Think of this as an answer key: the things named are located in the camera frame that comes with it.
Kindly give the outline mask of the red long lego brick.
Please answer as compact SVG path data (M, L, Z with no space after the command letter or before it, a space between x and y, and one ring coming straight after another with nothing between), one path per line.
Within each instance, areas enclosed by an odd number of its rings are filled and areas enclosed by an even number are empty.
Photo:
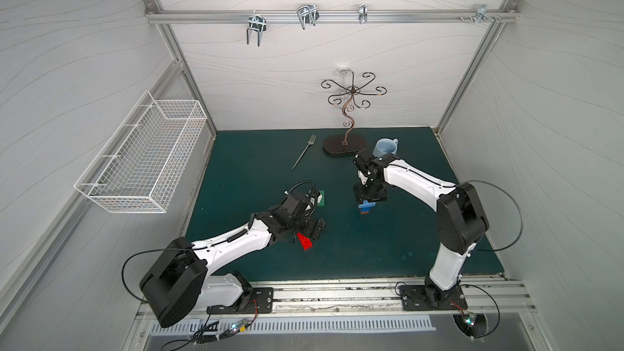
M307 251L314 246L314 243L309 237L304 236L302 233L297 233L297 240L300 242L303 250Z

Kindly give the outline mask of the green long lego brick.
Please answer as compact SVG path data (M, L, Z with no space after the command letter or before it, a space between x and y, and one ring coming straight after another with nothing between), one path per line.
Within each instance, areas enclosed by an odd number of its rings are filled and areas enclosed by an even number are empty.
M323 190L320 190L318 194L318 207L324 207L325 192Z

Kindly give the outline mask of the light blue long lego brick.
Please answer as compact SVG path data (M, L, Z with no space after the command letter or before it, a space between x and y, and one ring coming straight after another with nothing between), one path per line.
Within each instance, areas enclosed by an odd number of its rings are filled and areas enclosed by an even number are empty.
M363 201L361 204L358 205L359 209L365 209L365 208L372 208L376 206L376 203L374 201Z

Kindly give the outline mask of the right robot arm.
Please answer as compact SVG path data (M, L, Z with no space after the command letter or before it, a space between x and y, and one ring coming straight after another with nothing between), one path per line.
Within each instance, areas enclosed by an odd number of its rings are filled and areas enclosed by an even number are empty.
M354 156L359 182L354 186L359 212L369 214L388 201L389 191L399 189L429 206L435 213L435 231L440 245L432 269L418 286L402 286L399 295L405 299L405 310L420 305L432 310L457 309L466 312L460 301L462 270L466 260L490 229L484 205L475 184L499 190L515 205L519 217L518 235L497 251L508 250L523 236L525 219L518 201L506 190L483 180L453 183L434 177L410 165L395 154L375 156L361 151Z

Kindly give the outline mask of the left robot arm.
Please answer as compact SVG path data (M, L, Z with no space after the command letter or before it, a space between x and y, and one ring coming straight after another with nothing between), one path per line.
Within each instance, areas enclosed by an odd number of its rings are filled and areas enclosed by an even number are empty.
M291 188L280 204L253 213L246 224L229 232L193 242L173 240L156 250L158 258L139 283L140 301L151 308L161 328L176 325L193 310L247 310L254 298L250 282L236 271L217 272L281 241L296 239L308 249L326 227L314 216L323 199L316 188L306 193Z

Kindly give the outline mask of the light blue mug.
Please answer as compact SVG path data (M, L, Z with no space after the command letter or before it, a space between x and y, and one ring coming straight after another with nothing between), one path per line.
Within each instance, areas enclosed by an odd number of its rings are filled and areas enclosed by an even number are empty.
M398 139L381 138L375 143L372 154L380 158L385 154L396 154L398 149Z

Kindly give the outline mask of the brown metal mug tree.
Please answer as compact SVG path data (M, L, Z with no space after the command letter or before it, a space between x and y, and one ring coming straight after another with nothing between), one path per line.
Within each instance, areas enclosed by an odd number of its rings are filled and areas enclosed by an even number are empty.
M362 79L366 82L356 85L355 72L350 69L339 71L341 76L347 76L350 83L342 85L332 79L321 82L323 89L338 89L337 93L328 96L328 103L333 107L339 107L344 117L343 126L346 132L343 135L328 136L323 140L323 151L332 157L357 154L367 149L367 140L360 134L354 133L356 120L353 117L355 110L367 110L371 107L371 102L366 97L385 96L388 90L383 86L375 86L373 92L365 92L364 89L373 83L376 75L371 71L362 73Z

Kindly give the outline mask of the green table mat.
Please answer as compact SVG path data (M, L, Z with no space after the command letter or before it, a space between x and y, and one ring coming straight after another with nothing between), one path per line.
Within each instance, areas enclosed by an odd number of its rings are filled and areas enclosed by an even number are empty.
M310 136L315 144L293 164ZM291 239L249 253L222 269L249 281L425 276L439 249L436 214L399 189L369 214L354 195L358 170L350 157L323 151L331 129L222 131L217 135L186 237L215 237L280 203L287 189L325 192L315 216L327 227L309 250Z

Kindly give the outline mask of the silver metal fork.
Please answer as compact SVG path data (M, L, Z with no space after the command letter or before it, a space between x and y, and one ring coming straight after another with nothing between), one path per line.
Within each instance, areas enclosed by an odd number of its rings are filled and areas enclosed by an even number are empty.
M315 144L317 139L317 136L315 134L312 134L309 138L309 140L307 141L305 148L303 149L303 151L300 153L300 155L298 156L296 162L293 164L292 166L292 170L294 170L297 165L302 161L303 157L305 156L306 152L308 151L308 149L310 149L310 147L313 146L313 144Z

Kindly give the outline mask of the small metal hook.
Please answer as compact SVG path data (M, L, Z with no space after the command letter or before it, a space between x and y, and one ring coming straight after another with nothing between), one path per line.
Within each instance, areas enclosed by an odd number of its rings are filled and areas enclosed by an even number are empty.
M365 24L368 18L368 7L366 4L362 4L358 8L358 22L359 24Z

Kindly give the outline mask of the metal double hook middle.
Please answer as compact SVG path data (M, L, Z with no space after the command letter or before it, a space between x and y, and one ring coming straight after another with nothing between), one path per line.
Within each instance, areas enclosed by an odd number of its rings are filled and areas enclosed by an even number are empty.
M303 30L308 25L316 26L319 19L319 10L315 4L306 4L297 8L297 19Z

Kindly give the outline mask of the metal double hook left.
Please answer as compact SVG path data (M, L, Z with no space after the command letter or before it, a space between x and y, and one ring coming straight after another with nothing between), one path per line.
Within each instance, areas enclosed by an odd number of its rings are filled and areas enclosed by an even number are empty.
M261 45L263 34L267 30L267 21L264 17L254 14L248 19L248 27L246 29L246 43L250 45L253 35L257 37L257 46Z

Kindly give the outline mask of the metal hook right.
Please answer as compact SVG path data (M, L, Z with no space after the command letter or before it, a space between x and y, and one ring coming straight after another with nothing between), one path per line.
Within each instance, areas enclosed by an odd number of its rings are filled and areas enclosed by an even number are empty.
M468 16L468 17L464 17L464 16L458 16L458 19L461 22L470 22L472 24L480 24L480 23L490 23L490 24L494 24L497 22L502 22L502 18L500 16L497 15L491 15L490 13L488 13L488 9L486 5L481 5L473 15Z

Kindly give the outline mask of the aluminium top rail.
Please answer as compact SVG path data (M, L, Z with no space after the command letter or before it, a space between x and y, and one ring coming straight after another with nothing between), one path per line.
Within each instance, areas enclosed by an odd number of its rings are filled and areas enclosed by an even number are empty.
M424 24L464 23L458 16L468 17L477 9L468 10L372 10L368 8L366 24ZM318 10L317 24L359 24L358 9ZM515 22L521 17L518 11L488 9L491 15L502 18L502 23ZM151 24L247 24L252 11L160 11L147 14Z

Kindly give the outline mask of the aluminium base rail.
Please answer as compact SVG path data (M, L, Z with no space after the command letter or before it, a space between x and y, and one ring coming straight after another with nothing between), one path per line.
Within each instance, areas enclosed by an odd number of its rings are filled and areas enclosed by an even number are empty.
M475 313L536 313L523 281L501 275L463 276L451 300ZM271 288L269 317L407 315L400 295L406 285L421 285L423 278L313 279L258 281L255 288Z

